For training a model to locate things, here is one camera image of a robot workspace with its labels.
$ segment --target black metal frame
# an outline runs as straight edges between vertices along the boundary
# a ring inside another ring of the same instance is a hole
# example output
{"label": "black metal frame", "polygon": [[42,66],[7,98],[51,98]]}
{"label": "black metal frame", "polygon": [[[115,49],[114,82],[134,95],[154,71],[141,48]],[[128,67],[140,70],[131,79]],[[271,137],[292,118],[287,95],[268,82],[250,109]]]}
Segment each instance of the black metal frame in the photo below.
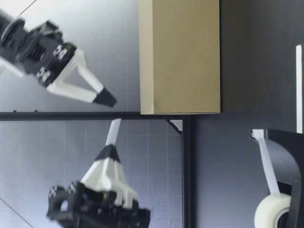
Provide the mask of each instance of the black metal frame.
{"label": "black metal frame", "polygon": [[183,197],[183,228],[194,228],[195,183],[196,183],[196,152],[193,143],[193,117],[187,115],[141,115],[140,112],[7,112],[0,113],[0,121],[58,121],[58,120],[149,120],[163,119],[166,121],[182,119],[182,197]]}

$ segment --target gray wall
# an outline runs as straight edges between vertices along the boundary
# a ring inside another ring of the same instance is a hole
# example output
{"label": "gray wall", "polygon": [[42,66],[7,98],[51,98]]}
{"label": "gray wall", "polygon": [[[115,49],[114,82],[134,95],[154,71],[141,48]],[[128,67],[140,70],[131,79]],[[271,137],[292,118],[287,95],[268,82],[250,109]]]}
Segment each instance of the gray wall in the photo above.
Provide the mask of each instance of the gray wall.
{"label": "gray wall", "polygon": [[[197,227],[254,228],[255,210],[268,187],[258,144],[249,137],[251,128],[295,131],[284,119],[271,116],[219,114],[198,119]],[[274,160],[277,178],[288,181],[294,168]]]}
{"label": "gray wall", "polygon": [[[0,122],[0,197],[35,228],[48,190],[80,180],[103,148],[109,121]],[[151,228],[182,228],[181,136],[162,120],[122,121],[117,149],[125,175],[152,210]],[[0,203],[0,228],[27,225]]]}

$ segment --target cardboard box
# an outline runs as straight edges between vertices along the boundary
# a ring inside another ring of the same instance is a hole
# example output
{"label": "cardboard box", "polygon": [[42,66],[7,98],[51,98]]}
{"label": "cardboard box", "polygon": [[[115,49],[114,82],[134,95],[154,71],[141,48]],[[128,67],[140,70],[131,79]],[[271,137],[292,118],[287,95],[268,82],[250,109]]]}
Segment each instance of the cardboard box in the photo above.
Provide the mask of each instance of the cardboard box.
{"label": "cardboard box", "polygon": [[139,0],[142,114],[220,112],[219,2]]}

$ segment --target white grid surface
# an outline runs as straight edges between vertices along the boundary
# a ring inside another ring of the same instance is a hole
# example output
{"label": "white grid surface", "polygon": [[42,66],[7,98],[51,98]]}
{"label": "white grid surface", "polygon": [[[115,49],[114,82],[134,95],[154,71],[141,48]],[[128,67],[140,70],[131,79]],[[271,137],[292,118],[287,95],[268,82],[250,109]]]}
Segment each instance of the white grid surface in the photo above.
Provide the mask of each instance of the white grid surface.
{"label": "white grid surface", "polygon": [[[57,227],[45,218],[48,189],[82,178],[109,124],[0,122],[0,197],[35,228]],[[122,121],[117,149],[140,206],[152,210],[150,228],[182,228],[181,136],[163,120]],[[6,206],[0,210],[0,228],[18,222]]]}

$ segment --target robotic arm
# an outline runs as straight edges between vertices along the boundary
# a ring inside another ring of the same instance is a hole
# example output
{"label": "robotic arm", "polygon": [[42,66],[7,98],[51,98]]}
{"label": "robotic arm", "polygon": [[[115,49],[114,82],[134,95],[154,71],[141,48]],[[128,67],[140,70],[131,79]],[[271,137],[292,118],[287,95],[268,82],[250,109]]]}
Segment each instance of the robotic arm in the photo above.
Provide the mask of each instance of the robotic arm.
{"label": "robotic arm", "polygon": [[[112,121],[105,147],[80,182],[49,191],[48,213],[64,228],[148,228],[150,211],[139,208],[116,150],[120,119]],[[62,209],[64,201],[67,209]]]}
{"label": "robotic arm", "polygon": [[[30,32],[24,25],[24,20],[13,19],[0,10],[0,72],[4,67],[20,77],[32,74],[56,95],[109,107],[116,104],[87,68],[83,51],[64,42],[56,25],[47,21]],[[75,68],[92,91],[65,82]]]}

